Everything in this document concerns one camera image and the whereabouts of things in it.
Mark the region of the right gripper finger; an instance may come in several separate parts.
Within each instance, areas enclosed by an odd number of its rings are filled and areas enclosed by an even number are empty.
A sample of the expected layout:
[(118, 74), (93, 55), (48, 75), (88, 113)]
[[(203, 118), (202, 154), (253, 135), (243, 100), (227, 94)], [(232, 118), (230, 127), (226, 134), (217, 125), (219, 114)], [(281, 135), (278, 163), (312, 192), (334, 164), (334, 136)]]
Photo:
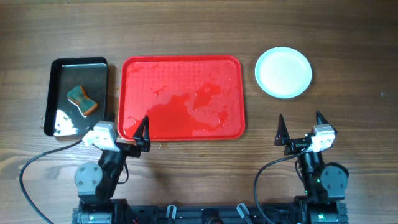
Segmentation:
[(315, 116), (316, 116), (317, 125), (329, 124), (329, 122), (325, 119), (325, 117), (322, 115), (322, 113), (319, 110), (315, 113)]
[(290, 144), (290, 136), (285, 125), (284, 117), (280, 114), (278, 120), (278, 129), (275, 136), (275, 146), (286, 146)]

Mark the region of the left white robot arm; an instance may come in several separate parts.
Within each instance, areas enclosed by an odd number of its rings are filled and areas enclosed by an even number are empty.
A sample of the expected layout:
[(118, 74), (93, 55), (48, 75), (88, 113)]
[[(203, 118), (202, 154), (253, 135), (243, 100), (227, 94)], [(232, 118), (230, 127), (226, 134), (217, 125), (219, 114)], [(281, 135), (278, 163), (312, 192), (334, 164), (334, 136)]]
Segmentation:
[(145, 116), (133, 134), (135, 144), (117, 142), (112, 121), (99, 121), (83, 137), (85, 146), (102, 151), (98, 162), (82, 164), (74, 181), (80, 198), (73, 210), (72, 223), (139, 223), (126, 199), (113, 199), (122, 171), (128, 171), (126, 159), (150, 151), (149, 117)]

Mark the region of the green orange sponge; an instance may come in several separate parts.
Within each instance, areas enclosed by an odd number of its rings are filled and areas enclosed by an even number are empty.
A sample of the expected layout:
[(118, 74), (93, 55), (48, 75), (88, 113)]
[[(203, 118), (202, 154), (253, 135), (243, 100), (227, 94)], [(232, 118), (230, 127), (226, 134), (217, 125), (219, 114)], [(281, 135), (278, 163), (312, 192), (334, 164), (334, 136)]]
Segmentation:
[(76, 105), (82, 114), (87, 117), (98, 108), (98, 104), (89, 98), (81, 85), (74, 87), (67, 93), (70, 102)]

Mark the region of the pale blue plate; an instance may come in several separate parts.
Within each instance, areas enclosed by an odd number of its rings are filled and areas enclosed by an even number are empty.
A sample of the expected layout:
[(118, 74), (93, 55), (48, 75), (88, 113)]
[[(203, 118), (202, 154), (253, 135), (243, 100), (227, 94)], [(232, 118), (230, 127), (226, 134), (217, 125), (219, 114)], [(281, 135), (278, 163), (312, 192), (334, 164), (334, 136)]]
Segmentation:
[(298, 50), (274, 47), (258, 58), (254, 77), (268, 95), (290, 99), (305, 92), (312, 82), (313, 72), (306, 56)]

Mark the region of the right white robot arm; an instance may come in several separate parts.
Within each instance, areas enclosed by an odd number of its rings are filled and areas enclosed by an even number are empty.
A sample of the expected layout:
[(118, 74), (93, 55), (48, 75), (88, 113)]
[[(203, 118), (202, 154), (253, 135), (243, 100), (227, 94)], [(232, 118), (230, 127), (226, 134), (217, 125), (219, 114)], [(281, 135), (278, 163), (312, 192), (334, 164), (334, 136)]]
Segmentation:
[(326, 163), (322, 152), (331, 148), (337, 130), (316, 112), (316, 125), (302, 138), (292, 139), (279, 116), (274, 144), (284, 146), (286, 156), (296, 156), (304, 196), (296, 196), (288, 223), (348, 223), (348, 211), (341, 201), (345, 199), (349, 172), (336, 162)]

